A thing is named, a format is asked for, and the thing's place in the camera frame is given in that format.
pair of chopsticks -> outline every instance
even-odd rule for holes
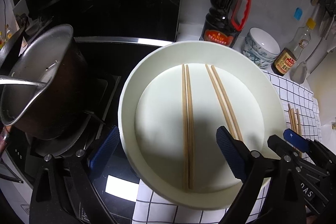
[[[182,65],[182,113],[183,113],[183,188],[194,187],[194,115],[188,65]]]
[[[298,108],[296,109],[296,115],[295,115],[294,109],[291,108],[290,104],[288,104],[288,115],[289,115],[289,121],[291,123],[291,130],[302,136],[299,109]]]
[[[238,140],[240,140],[240,141],[243,141],[243,137],[242,137],[242,134],[241,134],[240,129],[239,129],[239,125],[238,125],[238,122],[237,122],[237,119],[236,119],[236,115],[235,115],[235,113],[233,112],[232,105],[231,105],[230,100],[229,100],[229,98],[228,98],[228,96],[227,96],[227,93],[226,93],[225,88],[224,88],[224,86],[223,86],[223,84],[222,84],[222,81],[221,81],[221,79],[219,78],[219,75],[218,75],[218,73],[217,73],[217,71],[216,71],[215,66],[212,65],[212,66],[211,66],[211,70],[212,70],[213,75],[215,76],[215,78],[216,78],[216,80],[217,80],[217,83],[218,83],[218,86],[219,86],[219,89],[220,89],[222,95],[221,95],[221,93],[219,92],[219,89],[218,89],[217,84],[216,84],[216,82],[215,82],[215,79],[214,79],[214,77],[213,77],[213,75],[212,75],[212,73],[211,73],[211,71],[210,71],[210,69],[209,69],[209,66],[208,66],[207,64],[205,64],[205,67],[206,67],[206,69],[207,69],[207,71],[208,71],[208,74],[209,74],[211,83],[212,83],[213,88],[214,88],[214,90],[215,90],[215,93],[216,93],[216,95],[217,95],[217,98],[218,98],[220,107],[221,107],[221,109],[222,109],[222,111],[223,111],[224,118],[225,118],[225,121],[226,121],[226,124],[227,124],[227,126],[228,126],[228,130],[229,130],[230,134],[231,134],[232,137],[234,137],[236,140],[238,139]],[[231,123],[231,120],[230,120],[230,117],[229,117],[229,114],[228,114],[226,108],[228,109],[228,111],[229,111],[229,113],[230,113],[230,116],[231,116],[233,125],[234,125],[235,130],[236,130],[236,135],[235,135],[235,133],[234,133],[234,129],[233,129],[233,127],[232,127],[232,123]]]

pot handle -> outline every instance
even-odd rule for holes
[[[9,132],[11,130],[11,126],[3,126],[1,134],[0,134],[0,159],[2,157],[2,153],[5,151],[7,146],[9,145]]]

yellow bottle cap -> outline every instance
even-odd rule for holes
[[[306,25],[313,30],[316,26],[316,22],[310,17],[308,18]]]

metal ladle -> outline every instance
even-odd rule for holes
[[[292,77],[291,79],[298,83],[298,84],[302,84],[305,79],[306,79],[306,76],[307,76],[307,61],[314,55],[316,49],[319,47],[319,45],[321,44],[321,42],[325,39],[327,39],[328,37],[328,34],[331,30],[331,27],[334,23],[334,20],[335,20],[335,15],[333,15],[331,21],[330,21],[330,24],[328,26],[328,28],[326,29],[325,31],[325,34],[324,36],[321,38],[320,42],[317,44],[317,46],[315,47],[315,49],[313,50],[313,52],[308,56],[308,58],[305,60],[305,61],[302,61],[297,67],[296,69],[294,70],[293,74],[292,74]]]
[[[7,85],[7,84],[45,86],[47,83],[28,81],[22,78],[0,75],[0,85]]]

yellow label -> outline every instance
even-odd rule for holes
[[[274,65],[280,73],[285,75],[295,62],[296,61],[288,54],[288,52],[283,50],[279,57],[274,61]]]

